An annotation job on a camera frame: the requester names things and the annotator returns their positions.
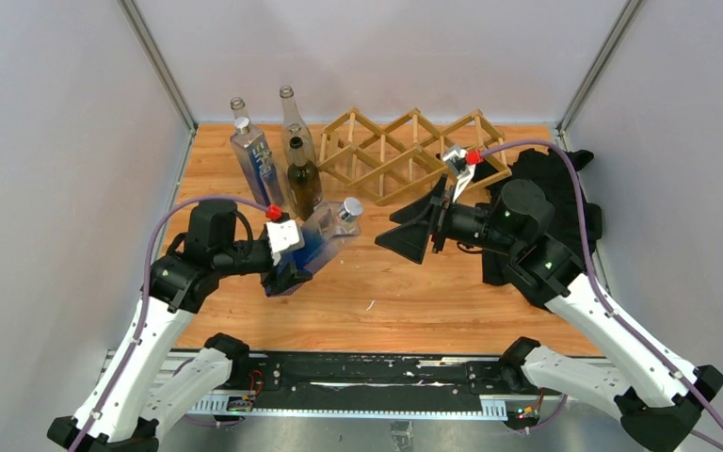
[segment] blue bottle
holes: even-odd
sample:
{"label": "blue bottle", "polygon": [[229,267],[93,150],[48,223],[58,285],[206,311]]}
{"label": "blue bottle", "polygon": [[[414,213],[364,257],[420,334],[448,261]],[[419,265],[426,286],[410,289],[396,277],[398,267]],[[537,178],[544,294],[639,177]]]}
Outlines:
{"label": "blue bottle", "polygon": [[[321,203],[300,227],[303,248],[282,256],[282,262],[295,261],[297,269],[316,275],[362,233],[359,225],[362,213],[364,207],[356,198]],[[290,295],[298,288],[299,285],[281,295]]]}
{"label": "blue bottle", "polygon": [[261,205],[283,206],[285,198],[265,133],[246,117],[238,118],[234,127],[236,132],[232,135],[232,148],[248,181],[253,199]]}

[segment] metal corner post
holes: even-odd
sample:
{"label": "metal corner post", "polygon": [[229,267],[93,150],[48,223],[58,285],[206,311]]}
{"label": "metal corner post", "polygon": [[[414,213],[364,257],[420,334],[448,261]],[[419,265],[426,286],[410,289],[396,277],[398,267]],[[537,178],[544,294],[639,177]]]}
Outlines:
{"label": "metal corner post", "polygon": [[179,113],[182,122],[185,124],[187,130],[189,130],[190,135],[195,135],[198,123],[192,116],[192,112],[190,111],[189,106],[187,106],[184,95],[179,89],[179,86],[176,85],[176,81],[170,73],[168,64],[165,63],[162,53],[156,46],[156,42],[153,40],[153,36],[151,35],[151,30],[142,18],[137,2],[135,0],[117,1],[118,5],[120,5],[120,8],[123,10],[123,13],[126,15],[126,20],[129,21],[129,25],[137,35],[137,40],[139,40],[143,50],[148,56],[148,59],[151,61],[153,69],[159,76],[159,81],[162,82],[162,86],[168,93],[170,101],[173,102],[173,106],[175,106],[176,111]]}
{"label": "metal corner post", "polygon": [[622,11],[619,12],[617,20],[614,22],[614,26],[611,27],[611,31],[608,33],[608,37],[605,38],[605,42],[602,44],[600,51],[594,58],[594,61],[589,67],[586,76],[581,82],[578,90],[575,91],[575,95],[572,96],[567,110],[564,111],[564,116],[556,126],[558,134],[564,137],[567,131],[570,130],[570,126],[581,112],[581,108],[586,102],[586,98],[594,89],[595,84],[600,79],[600,75],[603,73],[603,69],[614,51],[619,46],[622,38],[625,36],[628,28],[633,22],[636,13],[639,11],[641,6],[644,4],[644,0],[627,0],[625,6],[622,7]]}

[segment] black cloth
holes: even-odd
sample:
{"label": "black cloth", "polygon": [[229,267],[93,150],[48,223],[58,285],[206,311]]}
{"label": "black cloth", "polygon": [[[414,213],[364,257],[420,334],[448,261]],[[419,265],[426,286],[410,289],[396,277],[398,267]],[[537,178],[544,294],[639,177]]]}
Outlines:
{"label": "black cloth", "polygon": [[[567,156],[576,171],[582,170],[594,158],[594,154],[590,151],[576,151],[567,153]],[[480,163],[475,167],[473,181],[480,181],[496,172],[497,170],[489,163]],[[512,179],[529,179],[544,191],[547,201],[555,207],[555,216],[547,234],[555,237],[583,259],[574,186],[561,157],[554,152],[544,154],[535,149],[521,152],[518,160],[511,166],[511,177],[487,186],[492,203],[497,201],[500,190]],[[593,252],[597,240],[603,236],[603,210],[597,204],[586,202],[584,198],[584,211],[589,249]],[[507,283],[503,274],[503,269],[508,264],[506,256],[484,250],[482,260],[484,283],[492,285]]]}

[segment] red connector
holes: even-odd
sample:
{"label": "red connector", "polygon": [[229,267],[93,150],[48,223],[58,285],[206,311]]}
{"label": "red connector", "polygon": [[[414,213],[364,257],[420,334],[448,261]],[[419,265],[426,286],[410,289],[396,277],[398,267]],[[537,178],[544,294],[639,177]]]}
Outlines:
{"label": "red connector", "polygon": [[265,217],[268,217],[272,219],[273,221],[276,221],[277,219],[281,218],[281,215],[283,213],[281,212],[281,208],[276,204],[270,204],[267,207],[267,212],[265,212]]}
{"label": "red connector", "polygon": [[464,158],[467,160],[467,165],[477,165],[484,161],[480,151],[469,151]]}

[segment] bottle cap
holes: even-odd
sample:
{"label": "bottle cap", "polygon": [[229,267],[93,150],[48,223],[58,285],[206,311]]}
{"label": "bottle cap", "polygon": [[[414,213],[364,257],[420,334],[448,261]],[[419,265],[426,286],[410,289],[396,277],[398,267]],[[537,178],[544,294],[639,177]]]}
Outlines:
{"label": "bottle cap", "polygon": [[234,122],[234,127],[236,127],[237,132],[240,134],[246,134],[248,132],[248,126],[250,125],[250,120],[246,117],[240,117],[237,118]]}
{"label": "bottle cap", "polygon": [[279,89],[279,95],[282,99],[289,99],[290,97],[295,95],[295,92],[292,91],[292,87],[290,87],[289,85],[284,85],[283,87],[281,87],[281,89]]}
{"label": "bottle cap", "polygon": [[363,213],[364,206],[362,205],[362,202],[356,198],[345,198],[342,205],[339,206],[339,218],[342,221],[352,221]]}

